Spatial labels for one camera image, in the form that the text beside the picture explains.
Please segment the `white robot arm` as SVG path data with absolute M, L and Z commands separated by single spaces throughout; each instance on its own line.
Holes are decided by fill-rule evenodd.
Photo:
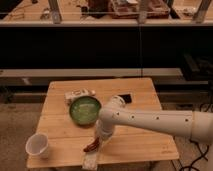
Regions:
M 120 96 L 113 96 L 100 109 L 96 134 L 109 139 L 116 125 L 131 126 L 213 143 L 213 113 L 189 110 L 133 110 L 125 107 Z

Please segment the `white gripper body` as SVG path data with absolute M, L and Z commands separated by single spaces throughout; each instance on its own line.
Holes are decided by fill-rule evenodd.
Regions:
M 100 140 L 108 140 L 114 133 L 115 126 L 101 120 L 96 122 L 95 136 Z

